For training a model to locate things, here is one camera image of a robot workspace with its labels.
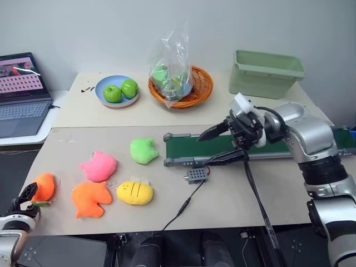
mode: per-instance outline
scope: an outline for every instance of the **black cable connector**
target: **black cable connector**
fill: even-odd
[[[61,107],[58,107],[58,106],[55,106],[55,105],[49,105],[48,109],[51,110],[52,108],[61,108]]]
[[[180,207],[180,209],[179,209],[179,211],[178,211],[178,213],[177,213],[177,217],[182,214],[182,212],[183,212],[183,211],[185,210],[185,208],[188,206],[190,200],[191,200],[191,197],[189,197],[189,198],[184,202],[183,206]]]

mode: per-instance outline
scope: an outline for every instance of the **green plush toy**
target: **green plush toy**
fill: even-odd
[[[137,138],[130,144],[131,157],[140,164],[148,164],[159,155],[153,148],[154,140],[152,138]]]

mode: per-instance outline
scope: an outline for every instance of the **robotic arm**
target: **robotic arm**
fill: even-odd
[[[341,164],[329,125],[298,103],[270,110],[254,107],[239,93],[230,107],[224,122],[206,130],[198,141],[230,130],[236,150],[215,155],[206,164],[246,160],[252,145],[264,146],[266,139],[270,143],[283,139],[313,198],[307,202],[309,217],[317,232],[328,238],[331,266],[356,266],[356,185]]]
[[[20,204],[30,201],[37,191],[34,182],[21,195],[12,200],[6,216],[0,217],[0,267],[17,266],[28,234],[35,228],[39,217],[39,207],[30,205],[21,210]]]

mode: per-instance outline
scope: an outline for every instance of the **laptop keyboard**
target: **laptop keyboard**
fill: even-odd
[[[24,105],[0,107],[0,121],[16,118],[40,117],[46,107],[45,103],[29,103]]]

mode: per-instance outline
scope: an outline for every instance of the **green conveyor belt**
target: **green conveyor belt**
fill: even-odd
[[[334,138],[340,149],[356,147],[356,140],[349,131],[344,129],[333,129]],[[215,139],[197,142],[197,137],[173,137],[166,141],[166,157],[177,159],[180,157],[210,157],[221,152],[234,149],[230,135],[221,135]],[[267,143],[264,147],[253,146],[249,154],[262,154],[271,152],[288,152],[283,141],[275,144]]]

